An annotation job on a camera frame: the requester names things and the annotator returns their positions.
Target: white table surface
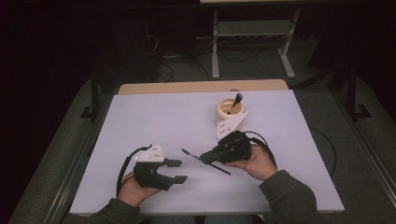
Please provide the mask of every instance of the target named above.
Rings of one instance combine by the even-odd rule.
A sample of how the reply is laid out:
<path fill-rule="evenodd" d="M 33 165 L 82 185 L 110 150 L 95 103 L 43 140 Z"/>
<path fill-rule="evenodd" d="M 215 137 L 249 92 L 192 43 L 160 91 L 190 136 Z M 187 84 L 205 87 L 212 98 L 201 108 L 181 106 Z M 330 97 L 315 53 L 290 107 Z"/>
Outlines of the white table surface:
<path fill-rule="evenodd" d="M 241 91 L 248 115 L 241 131 L 261 134 L 272 149 L 278 169 L 309 186 L 318 210 L 343 211 L 344 206 L 318 153 L 292 91 Z M 217 145 L 216 105 L 235 92 L 190 92 L 116 95 L 109 108 L 71 213 L 99 211 L 116 196 L 120 168 L 139 147 L 161 143 L 164 156 L 182 160 L 181 167 L 161 167 L 159 174 L 187 175 L 184 184 L 148 198 L 140 205 L 144 215 L 259 214 L 270 207 L 259 190 L 261 181 L 244 171 L 217 166 L 226 175 L 184 154 L 200 156 Z M 134 168 L 131 161 L 127 173 Z"/>

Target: white plastic part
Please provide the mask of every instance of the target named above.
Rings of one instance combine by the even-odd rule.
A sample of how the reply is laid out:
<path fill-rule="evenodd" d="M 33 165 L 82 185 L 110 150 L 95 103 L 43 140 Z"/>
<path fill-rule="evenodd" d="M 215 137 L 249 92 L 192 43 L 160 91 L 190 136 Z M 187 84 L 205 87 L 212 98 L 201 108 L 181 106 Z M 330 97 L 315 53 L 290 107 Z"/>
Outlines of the white plastic part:
<path fill-rule="evenodd" d="M 229 133 L 235 131 L 236 127 L 239 125 L 240 122 L 245 118 L 248 114 L 247 110 L 244 110 L 242 113 L 238 113 L 229 119 L 225 119 L 222 122 L 218 123 L 217 126 L 217 133 L 218 133 L 218 141 L 221 140 L 223 137 L 227 136 Z"/>
<path fill-rule="evenodd" d="M 136 162 L 162 162 L 163 148 L 161 144 L 157 144 L 134 157 L 134 160 Z"/>

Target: hand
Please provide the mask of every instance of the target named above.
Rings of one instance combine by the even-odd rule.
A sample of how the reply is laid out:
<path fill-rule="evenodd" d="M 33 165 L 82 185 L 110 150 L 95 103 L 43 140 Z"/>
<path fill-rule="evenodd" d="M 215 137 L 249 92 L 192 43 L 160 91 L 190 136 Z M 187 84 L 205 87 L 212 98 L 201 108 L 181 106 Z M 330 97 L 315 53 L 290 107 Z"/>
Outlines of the hand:
<path fill-rule="evenodd" d="M 142 188 L 134 179 L 134 172 L 131 172 L 124 177 L 122 187 L 120 189 L 119 200 L 128 203 L 133 207 L 137 207 L 149 196 L 160 191 L 160 189 Z"/>
<path fill-rule="evenodd" d="M 250 152 L 251 156 L 248 161 L 232 161 L 225 165 L 240 168 L 262 181 L 277 173 L 276 167 L 262 147 L 251 145 Z"/>

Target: metal frame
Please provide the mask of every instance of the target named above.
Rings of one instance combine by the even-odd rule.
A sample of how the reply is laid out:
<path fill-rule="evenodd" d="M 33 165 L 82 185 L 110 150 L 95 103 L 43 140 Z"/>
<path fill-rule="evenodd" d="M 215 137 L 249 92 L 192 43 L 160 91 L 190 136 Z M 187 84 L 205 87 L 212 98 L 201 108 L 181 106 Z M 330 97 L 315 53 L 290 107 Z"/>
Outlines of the metal frame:
<path fill-rule="evenodd" d="M 378 154 L 375 152 L 375 148 L 370 143 L 364 131 L 361 129 L 361 126 L 357 122 L 356 118 L 350 116 L 349 111 L 346 111 L 343 107 L 345 105 L 344 99 L 341 96 L 341 93 L 335 93 L 333 95 L 335 102 L 341 108 L 343 117 L 345 118 L 346 123 L 349 125 L 354 134 L 358 137 L 361 145 L 366 152 L 366 155 L 369 159 L 370 164 L 373 167 L 373 170 L 378 177 L 379 182 L 384 188 L 385 192 L 388 194 L 390 201 L 393 206 L 396 208 L 396 182 L 390 176 L 387 168 L 384 166 L 382 161 L 379 159 Z"/>
<path fill-rule="evenodd" d="M 276 21 L 219 21 L 218 12 L 215 11 L 213 19 L 212 77 L 219 79 L 218 36 L 285 35 L 286 42 L 282 48 L 278 49 L 278 54 L 288 78 L 295 78 L 287 53 L 300 11 L 299 8 L 294 9 L 291 20 Z"/>
<path fill-rule="evenodd" d="M 97 112 L 97 116 L 95 116 L 91 129 L 87 132 L 84 138 L 85 140 L 79 146 L 78 154 L 75 155 L 72 163 L 70 164 L 64 181 L 58 188 L 43 223 L 58 223 L 62 220 L 64 210 L 69 206 L 68 203 L 70 200 L 74 198 L 75 192 L 73 189 L 75 189 L 79 184 L 81 176 L 79 176 L 78 173 L 81 170 L 85 170 L 85 166 L 88 164 L 87 156 L 90 156 L 96 144 L 97 137 L 105 122 L 107 110 L 110 108 L 112 99 L 112 95 L 104 95 L 100 111 Z"/>

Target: gray sleeve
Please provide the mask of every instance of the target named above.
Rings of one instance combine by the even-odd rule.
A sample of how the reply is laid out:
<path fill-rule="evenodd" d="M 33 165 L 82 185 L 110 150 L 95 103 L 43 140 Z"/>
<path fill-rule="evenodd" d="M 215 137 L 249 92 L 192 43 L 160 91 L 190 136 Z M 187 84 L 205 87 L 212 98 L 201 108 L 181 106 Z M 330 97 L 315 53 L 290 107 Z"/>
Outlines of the gray sleeve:
<path fill-rule="evenodd" d="M 279 171 L 260 185 L 278 224 L 327 223 L 317 209 L 317 200 L 311 188 Z"/>
<path fill-rule="evenodd" d="M 139 208 L 132 207 L 131 205 L 118 199 L 111 199 L 110 202 L 98 213 L 90 216 L 90 218 L 87 220 L 87 223 L 134 223 L 139 213 Z"/>

